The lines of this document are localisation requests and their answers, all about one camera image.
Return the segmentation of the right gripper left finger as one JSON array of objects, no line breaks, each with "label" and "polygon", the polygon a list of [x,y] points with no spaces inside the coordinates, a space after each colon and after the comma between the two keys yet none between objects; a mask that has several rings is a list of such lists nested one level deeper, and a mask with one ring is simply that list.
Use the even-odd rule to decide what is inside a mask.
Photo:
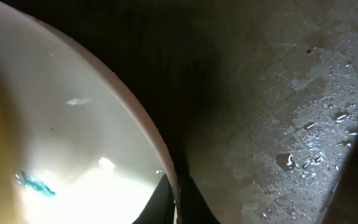
[{"label": "right gripper left finger", "polygon": [[143,211],[132,224],[173,224],[174,213],[172,188],[164,174]]}]

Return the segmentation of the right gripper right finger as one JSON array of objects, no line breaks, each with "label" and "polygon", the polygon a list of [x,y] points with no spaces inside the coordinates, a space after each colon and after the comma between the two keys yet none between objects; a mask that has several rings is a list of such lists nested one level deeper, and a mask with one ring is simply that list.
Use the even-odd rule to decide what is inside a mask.
[{"label": "right gripper right finger", "polygon": [[219,224],[191,176],[180,186],[182,224]]}]

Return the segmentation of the white plate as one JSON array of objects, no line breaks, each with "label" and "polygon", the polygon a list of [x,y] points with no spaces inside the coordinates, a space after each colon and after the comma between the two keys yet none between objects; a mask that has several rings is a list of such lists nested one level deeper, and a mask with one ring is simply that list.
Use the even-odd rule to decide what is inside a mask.
[{"label": "white plate", "polygon": [[166,174],[128,87],[59,30],[0,1],[0,223],[133,223]]}]

